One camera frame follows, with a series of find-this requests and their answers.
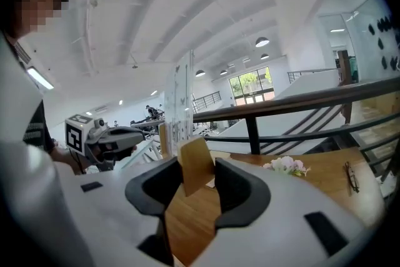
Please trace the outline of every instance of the ceiling light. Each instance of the ceiling light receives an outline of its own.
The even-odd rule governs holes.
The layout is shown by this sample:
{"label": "ceiling light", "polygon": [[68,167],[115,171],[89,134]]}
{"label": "ceiling light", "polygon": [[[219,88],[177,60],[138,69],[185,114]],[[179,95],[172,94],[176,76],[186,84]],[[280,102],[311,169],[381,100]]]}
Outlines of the ceiling light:
{"label": "ceiling light", "polygon": [[267,38],[265,38],[265,37],[260,37],[260,38],[258,38],[258,39],[256,40],[256,47],[257,47],[257,48],[263,47],[263,46],[265,46],[265,45],[268,44],[268,43],[269,43],[269,40],[268,40]]}
{"label": "ceiling light", "polygon": [[196,73],[196,77],[201,77],[201,76],[204,76],[206,73],[204,72],[204,70],[198,70],[197,71],[197,73]]}
{"label": "ceiling light", "polygon": [[35,79],[39,84],[43,85],[47,89],[53,89],[54,86],[49,83],[47,80],[43,78],[41,74],[38,73],[38,71],[34,67],[30,67],[27,69],[28,73],[32,76],[33,79]]}

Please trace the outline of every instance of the desk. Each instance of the desk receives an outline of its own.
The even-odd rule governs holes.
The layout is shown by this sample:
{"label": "desk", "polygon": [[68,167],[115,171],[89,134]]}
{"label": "desk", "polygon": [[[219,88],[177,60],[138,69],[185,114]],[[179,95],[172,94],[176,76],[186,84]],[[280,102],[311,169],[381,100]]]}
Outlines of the desk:
{"label": "desk", "polygon": [[[213,157],[228,158],[262,166],[278,156],[211,152]],[[350,210],[366,226],[376,224],[385,212],[384,201],[373,172],[357,148],[320,154],[292,156],[311,170],[306,181],[325,192],[343,208]],[[350,190],[343,164],[349,161],[359,181],[360,192]],[[214,221],[221,214],[216,189],[203,187],[185,197],[182,186],[166,211],[166,225],[172,253],[189,266],[214,238]]]}

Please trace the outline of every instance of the white ceiling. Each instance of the white ceiling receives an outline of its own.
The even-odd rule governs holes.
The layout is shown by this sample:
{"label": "white ceiling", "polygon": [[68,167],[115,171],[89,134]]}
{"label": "white ceiling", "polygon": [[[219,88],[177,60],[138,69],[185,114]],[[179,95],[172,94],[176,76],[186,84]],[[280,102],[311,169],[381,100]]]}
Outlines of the white ceiling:
{"label": "white ceiling", "polygon": [[[190,49],[196,67],[214,74],[245,56],[281,56],[278,5],[278,0],[70,0],[60,18],[21,45],[55,87],[45,105],[54,109],[74,101],[71,113],[81,113],[161,92],[174,62]],[[258,49],[260,36],[271,43]]]}

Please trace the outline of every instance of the glass wall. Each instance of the glass wall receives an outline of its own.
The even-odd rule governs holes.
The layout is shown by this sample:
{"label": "glass wall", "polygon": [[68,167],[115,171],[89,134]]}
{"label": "glass wall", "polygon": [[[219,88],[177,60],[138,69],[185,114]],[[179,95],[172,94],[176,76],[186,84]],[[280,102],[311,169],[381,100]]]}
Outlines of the glass wall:
{"label": "glass wall", "polygon": [[229,83],[236,106],[259,103],[275,97],[273,81],[268,67],[231,78]]}

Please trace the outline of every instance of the railing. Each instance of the railing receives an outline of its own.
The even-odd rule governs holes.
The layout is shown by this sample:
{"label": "railing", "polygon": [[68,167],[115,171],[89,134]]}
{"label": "railing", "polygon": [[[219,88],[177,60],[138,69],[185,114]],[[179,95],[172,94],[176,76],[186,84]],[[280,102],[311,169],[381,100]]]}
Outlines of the railing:
{"label": "railing", "polygon": [[193,111],[196,114],[200,110],[206,109],[208,106],[215,104],[217,101],[220,101],[220,100],[221,100],[221,95],[219,94],[219,91],[216,91],[215,93],[195,99],[193,101]]}
{"label": "railing", "polygon": [[[314,131],[311,133],[289,134],[282,136],[259,137],[256,117],[271,116],[276,114],[295,113],[298,111],[306,111],[331,107],[352,103],[371,97],[381,96],[383,94],[392,93],[400,90],[400,77],[389,78],[382,81],[367,84],[352,84],[338,88],[332,88],[324,91],[316,91],[302,95],[295,95],[282,98],[275,101],[265,101],[257,104],[237,106],[230,108],[218,109],[215,111],[206,111],[204,113],[195,114],[193,116],[194,123],[202,123],[207,121],[221,121],[229,119],[246,119],[248,137],[205,137],[208,141],[221,141],[232,143],[249,143],[252,154],[260,154],[260,143],[285,143],[289,141],[302,142],[309,139],[328,138],[333,136],[344,136],[345,134],[377,126],[400,117],[400,113],[394,113],[389,116],[383,116],[377,119],[364,121],[355,125],[345,125],[340,128],[325,131]],[[400,138],[400,133],[394,134],[388,138],[377,141],[360,148],[363,154],[371,149],[380,147]],[[383,157],[370,166],[375,166],[385,160],[391,159],[382,175],[382,180],[386,178],[393,166],[395,160],[400,158],[400,140],[397,143],[396,150],[393,154]]]}
{"label": "railing", "polygon": [[289,71],[287,76],[289,77],[289,82],[292,83],[295,81],[298,77],[300,77],[303,74],[314,74],[314,73],[320,73],[321,71],[328,71],[328,70],[337,70],[339,73],[339,78],[341,79],[341,71],[339,68],[327,68],[327,69],[310,69],[310,70],[299,70],[299,71]]}

